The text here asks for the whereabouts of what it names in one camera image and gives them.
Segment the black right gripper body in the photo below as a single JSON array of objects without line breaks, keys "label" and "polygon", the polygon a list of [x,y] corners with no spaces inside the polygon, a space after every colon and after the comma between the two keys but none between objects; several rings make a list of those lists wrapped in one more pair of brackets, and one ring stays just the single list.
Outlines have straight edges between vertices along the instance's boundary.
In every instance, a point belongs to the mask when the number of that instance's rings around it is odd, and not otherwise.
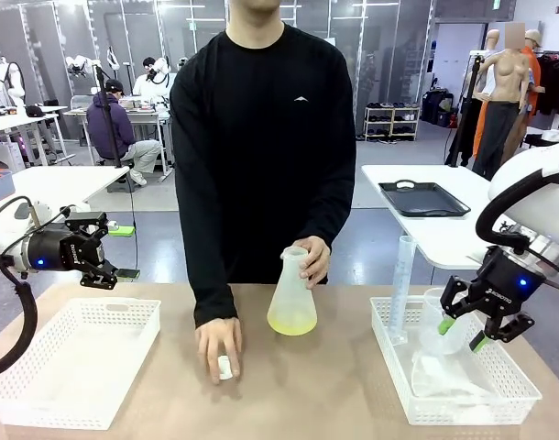
[{"label": "black right gripper body", "polygon": [[523,267],[501,247],[493,246],[473,279],[473,298],[488,317],[517,314],[543,282],[542,273]]}]

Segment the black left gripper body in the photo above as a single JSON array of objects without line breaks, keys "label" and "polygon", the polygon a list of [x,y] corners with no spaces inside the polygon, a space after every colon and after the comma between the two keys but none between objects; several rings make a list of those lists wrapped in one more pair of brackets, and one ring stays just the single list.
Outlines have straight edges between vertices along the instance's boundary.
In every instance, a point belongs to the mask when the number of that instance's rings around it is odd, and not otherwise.
[{"label": "black left gripper body", "polygon": [[34,270],[86,271],[104,263],[101,240],[85,231],[51,227],[33,234],[27,259]]}]

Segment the person's right hand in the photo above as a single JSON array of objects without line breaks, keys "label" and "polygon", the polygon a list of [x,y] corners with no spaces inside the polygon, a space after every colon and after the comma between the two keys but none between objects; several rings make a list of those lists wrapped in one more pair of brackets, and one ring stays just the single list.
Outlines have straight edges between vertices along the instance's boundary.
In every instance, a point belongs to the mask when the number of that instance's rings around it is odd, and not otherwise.
[{"label": "person's right hand", "polygon": [[213,384],[220,382],[218,358],[227,356],[234,378],[241,374],[242,330],[238,318],[216,318],[196,328],[198,358]]}]

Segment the person's left hand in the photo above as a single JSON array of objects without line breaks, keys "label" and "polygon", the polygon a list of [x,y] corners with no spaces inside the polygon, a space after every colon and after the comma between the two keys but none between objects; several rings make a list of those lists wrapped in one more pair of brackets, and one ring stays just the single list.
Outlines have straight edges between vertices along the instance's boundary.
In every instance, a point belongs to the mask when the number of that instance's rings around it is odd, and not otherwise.
[{"label": "person's left hand", "polygon": [[327,278],[331,249],[318,236],[308,236],[296,240],[293,246],[303,248],[308,252],[307,257],[300,263],[300,277],[306,281],[307,288],[311,290]]}]

